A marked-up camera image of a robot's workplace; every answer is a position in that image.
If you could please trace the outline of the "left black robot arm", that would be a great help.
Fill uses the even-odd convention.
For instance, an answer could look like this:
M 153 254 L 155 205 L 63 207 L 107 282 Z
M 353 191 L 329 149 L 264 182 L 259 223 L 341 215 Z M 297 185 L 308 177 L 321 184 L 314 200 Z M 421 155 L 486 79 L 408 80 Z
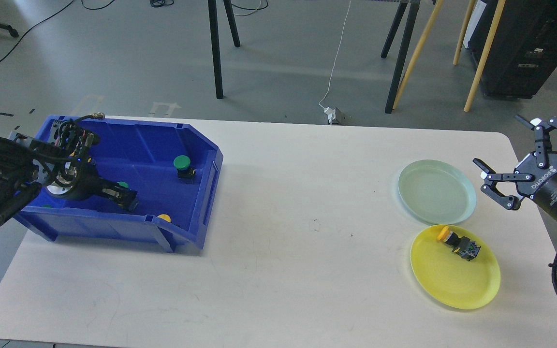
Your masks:
M 124 211 L 131 212 L 137 207 L 137 192 L 124 183 L 99 176 L 90 155 L 90 149 L 100 138 L 80 123 L 104 117 L 103 113 L 93 113 L 55 121 L 51 142 L 18 132 L 0 137 L 0 227 L 35 200 L 42 188 L 63 200 L 82 201 L 99 196 Z

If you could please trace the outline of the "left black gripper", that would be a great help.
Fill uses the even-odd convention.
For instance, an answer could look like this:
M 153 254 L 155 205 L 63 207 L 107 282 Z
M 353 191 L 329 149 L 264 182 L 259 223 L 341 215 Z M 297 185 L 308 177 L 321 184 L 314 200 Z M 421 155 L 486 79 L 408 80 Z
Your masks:
M 62 188 L 49 185 L 46 191 L 52 197 L 62 200 L 83 201 L 93 195 L 113 201 L 124 211 L 134 211 L 139 200 L 137 191 L 127 187 L 106 187 L 106 180 L 99 176 L 93 164 L 85 165 L 80 171 L 80 178 L 71 187 Z

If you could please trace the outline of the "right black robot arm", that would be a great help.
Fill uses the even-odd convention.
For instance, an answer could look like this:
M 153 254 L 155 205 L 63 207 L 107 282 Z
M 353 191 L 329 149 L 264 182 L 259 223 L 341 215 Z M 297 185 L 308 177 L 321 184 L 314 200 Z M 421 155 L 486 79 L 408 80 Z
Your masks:
M 498 173 L 481 159 L 473 159 L 482 172 L 481 191 L 509 211 L 530 200 L 557 223 L 557 117 L 528 120 L 515 115 L 515 119 L 533 133 L 533 151 L 510 173 Z M 557 296 L 557 251 L 549 267 Z

